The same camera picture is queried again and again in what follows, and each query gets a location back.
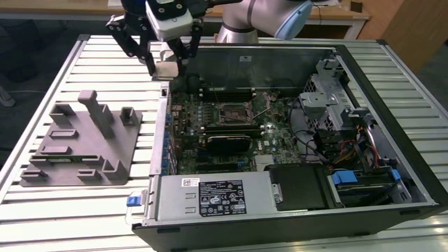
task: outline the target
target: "power supply label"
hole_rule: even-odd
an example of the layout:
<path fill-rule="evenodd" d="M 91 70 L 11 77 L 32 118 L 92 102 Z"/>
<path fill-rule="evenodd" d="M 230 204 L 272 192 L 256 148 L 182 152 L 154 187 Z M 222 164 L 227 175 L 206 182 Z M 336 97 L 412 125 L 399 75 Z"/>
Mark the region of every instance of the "power supply label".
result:
<path fill-rule="evenodd" d="M 200 182 L 199 208 L 203 217 L 246 214 L 243 180 Z"/>

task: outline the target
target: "blue latch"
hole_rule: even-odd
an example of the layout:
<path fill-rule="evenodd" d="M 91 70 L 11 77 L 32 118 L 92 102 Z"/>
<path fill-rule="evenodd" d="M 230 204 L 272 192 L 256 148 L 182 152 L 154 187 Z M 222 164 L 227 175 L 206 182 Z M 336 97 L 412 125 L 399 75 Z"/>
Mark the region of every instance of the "blue latch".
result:
<path fill-rule="evenodd" d="M 344 183 L 356 183 L 358 178 L 354 171 L 339 171 L 335 172 L 331 176 L 335 185 L 344 184 Z"/>
<path fill-rule="evenodd" d="M 142 196 L 130 196 L 126 205 L 128 207 L 142 206 Z"/>
<path fill-rule="evenodd" d="M 402 179 L 402 175 L 396 169 L 392 170 L 392 176 L 394 176 L 395 182 L 399 182 Z"/>

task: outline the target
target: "metal table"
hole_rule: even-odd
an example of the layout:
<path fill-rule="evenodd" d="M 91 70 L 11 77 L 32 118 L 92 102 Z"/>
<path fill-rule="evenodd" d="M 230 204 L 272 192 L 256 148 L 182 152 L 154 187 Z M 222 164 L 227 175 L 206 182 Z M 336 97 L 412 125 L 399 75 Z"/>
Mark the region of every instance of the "metal table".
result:
<path fill-rule="evenodd" d="M 419 82 L 391 48 L 376 41 L 303 40 L 263 43 L 338 44 L 348 47 L 367 77 L 396 116 L 436 176 L 448 188 L 448 113 Z M 154 53 L 162 49 L 155 43 Z M 0 247 L 7 251 L 152 251 L 127 224 L 127 196 L 148 185 L 160 82 L 148 81 L 147 68 L 128 58 L 110 36 L 84 36 L 58 74 L 7 164 L 0 172 Z M 55 103 L 72 103 L 78 91 L 95 89 L 111 110 L 132 106 L 144 111 L 144 124 L 131 167 L 132 180 L 123 186 L 22 187 L 20 173 L 51 123 Z M 355 91 L 360 104 L 363 100 Z M 75 110 L 86 109 L 74 104 Z M 135 208 L 139 218 L 143 207 Z M 223 248 L 215 251 L 447 251 L 448 217 L 443 213 L 403 223 L 376 235 L 296 243 Z"/>

